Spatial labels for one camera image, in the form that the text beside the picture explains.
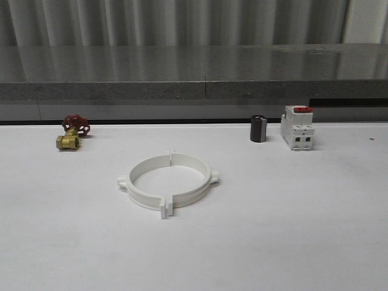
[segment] corrugated metal wall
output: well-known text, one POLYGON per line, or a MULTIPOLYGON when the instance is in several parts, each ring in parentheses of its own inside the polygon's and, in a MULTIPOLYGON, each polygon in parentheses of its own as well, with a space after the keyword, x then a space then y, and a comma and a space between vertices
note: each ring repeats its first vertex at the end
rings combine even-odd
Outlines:
POLYGON ((388 0, 0 0, 0 45, 387 43, 388 0))

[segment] white pipe clamp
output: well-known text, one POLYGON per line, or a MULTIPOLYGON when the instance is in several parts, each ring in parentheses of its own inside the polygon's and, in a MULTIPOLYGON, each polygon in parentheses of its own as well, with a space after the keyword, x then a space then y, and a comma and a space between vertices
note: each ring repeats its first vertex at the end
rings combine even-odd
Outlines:
POLYGON ((128 196, 134 203, 147 209, 160 211, 161 218, 173 215, 174 208, 197 202, 206 195, 210 185, 218 181, 218 171, 211 170, 201 159, 183 153, 170 153, 147 159, 134 166, 128 175, 120 175, 118 178, 119 186, 127 189, 128 196), (204 175, 204 179, 192 190, 167 195, 149 194, 134 185, 136 179, 145 172, 175 165, 193 168, 204 175))

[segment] valve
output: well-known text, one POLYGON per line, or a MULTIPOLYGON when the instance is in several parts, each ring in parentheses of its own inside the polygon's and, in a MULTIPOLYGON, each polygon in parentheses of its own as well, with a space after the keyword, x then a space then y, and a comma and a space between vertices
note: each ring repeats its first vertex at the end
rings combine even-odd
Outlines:
POLYGON ((75 127, 69 128, 65 135, 56 138, 56 148, 59 150, 78 150, 79 138, 78 130, 75 127))
POLYGON ((67 132, 70 129, 76 129, 79 136, 86 136, 90 131, 90 125, 86 118, 77 115, 67 115, 63 119, 62 126, 67 132))

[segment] red valve handwheel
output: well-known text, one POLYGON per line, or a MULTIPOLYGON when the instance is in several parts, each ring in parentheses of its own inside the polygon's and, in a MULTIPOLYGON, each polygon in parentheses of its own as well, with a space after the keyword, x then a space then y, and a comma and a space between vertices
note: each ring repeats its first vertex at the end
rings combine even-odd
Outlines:
POLYGON ((77 115, 67 115, 65 119, 63 119, 62 126, 66 131, 75 127, 78 131, 79 136, 85 136, 90 131, 90 125, 86 118, 80 117, 77 115))

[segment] brass fitting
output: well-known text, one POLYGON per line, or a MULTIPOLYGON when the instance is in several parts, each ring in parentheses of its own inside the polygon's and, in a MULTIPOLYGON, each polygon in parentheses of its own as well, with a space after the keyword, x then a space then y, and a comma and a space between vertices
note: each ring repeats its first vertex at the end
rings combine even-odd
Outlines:
POLYGON ((59 135, 56 138, 56 148, 59 150, 78 150, 78 147, 78 131, 75 127, 66 131, 65 136, 59 135))

